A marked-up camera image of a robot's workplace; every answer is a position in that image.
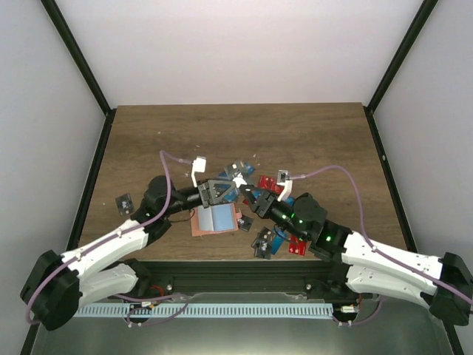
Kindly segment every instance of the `wooden tabletop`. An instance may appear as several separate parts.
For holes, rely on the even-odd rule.
[[[149,181],[163,174],[161,149],[192,160],[207,157],[212,178],[243,159],[259,175],[278,169],[304,174],[338,164],[350,171],[361,193],[370,238],[405,249],[394,206],[361,104],[240,104],[120,106],[106,147],[90,203],[81,245],[108,233],[126,217],[115,198],[130,193],[139,206]],[[177,189],[192,184],[190,166],[168,162]],[[350,182],[333,170],[294,181],[293,196],[309,192],[328,210],[328,218],[360,230],[359,211]],[[238,203],[244,214],[249,208]],[[176,214],[173,219],[186,218]],[[175,223],[156,243],[128,257],[142,260],[247,260],[251,243],[269,220],[255,218],[249,233],[236,231],[192,237],[189,222]],[[307,253],[305,258],[313,255]],[[302,259],[283,244],[274,259]]]

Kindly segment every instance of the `blue sticker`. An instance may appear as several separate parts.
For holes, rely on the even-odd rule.
[[[284,242],[284,239],[282,239],[280,236],[284,235],[284,237],[287,238],[287,234],[276,227],[273,228],[273,232],[276,233],[276,236],[274,237],[274,240],[273,240],[271,254],[275,255]]]

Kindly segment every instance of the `cable connector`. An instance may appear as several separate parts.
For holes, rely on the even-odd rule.
[[[192,163],[192,172],[191,172],[191,178],[192,178],[192,183],[194,184],[194,187],[197,187],[197,181],[195,179],[195,173],[196,172],[205,172],[205,165],[207,164],[207,160],[205,157],[197,157],[195,158],[194,162]]]
[[[293,191],[293,181],[289,179],[288,170],[278,171],[276,184],[284,187],[281,194],[278,196],[278,201],[286,200],[290,196],[290,193]]]
[[[343,305],[340,308],[341,313],[358,313],[359,307],[357,305]]]

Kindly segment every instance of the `white wall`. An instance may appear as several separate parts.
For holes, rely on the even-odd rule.
[[[473,271],[472,33],[473,2],[439,1],[375,117],[419,249]]]
[[[28,330],[20,290],[63,251],[103,114],[40,1],[0,1],[0,353]]]
[[[118,104],[368,103],[421,0],[58,0]]]

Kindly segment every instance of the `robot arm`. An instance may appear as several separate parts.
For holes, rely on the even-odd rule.
[[[470,303],[432,282],[440,280],[471,299],[473,276],[459,256],[451,253],[443,258],[427,256],[373,241],[371,246],[362,234],[328,220],[327,211],[308,193],[296,198],[290,206],[268,190],[256,199],[254,187],[239,189],[252,212],[309,242],[309,251],[316,257],[339,264],[344,269],[343,277],[336,280],[339,284],[356,293],[408,300],[428,308],[440,320],[468,325]],[[390,258],[383,257],[381,252]]]
[[[271,219],[279,228],[309,242],[309,251],[316,257],[341,266],[344,273],[340,280],[336,280],[338,284],[356,293],[376,293],[409,300],[428,308],[441,320],[456,325],[468,324],[470,304],[465,300],[438,287],[428,278],[389,261],[374,249],[382,250],[426,276],[452,285],[471,299],[473,277],[457,255],[446,253],[440,259],[377,242],[370,246],[362,234],[328,220],[327,211],[308,193],[296,198],[292,206],[285,203],[283,200],[290,194],[292,181],[278,176],[278,181],[285,185],[283,193],[276,196],[271,191],[261,190],[256,199],[253,195],[256,187],[251,184],[243,164],[232,164],[225,172],[230,181],[207,180],[181,190],[176,190],[171,184],[167,209],[161,218],[148,223],[161,212],[168,195],[166,177],[155,177],[149,183],[140,208],[122,226],[76,250],[61,255],[47,251],[41,255],[21,298],[29,303],[41,283],[60,269],[32,304],[33,313],[46,329],[54,330],[73,317],[78,308],[96,300],[129,292],[142,297],[149,287],[147,270],[134,260],[129,264],[113,265],[113,262],[160,239],[171,227],[170,215],[198,206],[223,203],[224,197],[238,186],[252,212]],[[223,191],[216,189],[217,185],[228,187]]]
[[[197,206],[221,203],[236,188],[235,182],[225,181],[226,189],[220,189],[216,194],[213,187],[219,182],[222,181],[207,180],[197,187],[181,190],[171,185],[171,199],[165,213],[148,223],[163,209],[167,196],[166,177],[155,177],[144,193],[140,208],[121,226],[61,255],[51,250],[42,254],[21,291],[21,298],[29,303],[43,281],[60,270],[31,305],[33,313],[51,331],[61,327],[80,307],[91,302],[129,292],[142,297],[149,288],[149,273],[139,262],[130,260],[130,265],[115,263],[114,267],[104,269],[160,239],[171,228],[169,216]]]

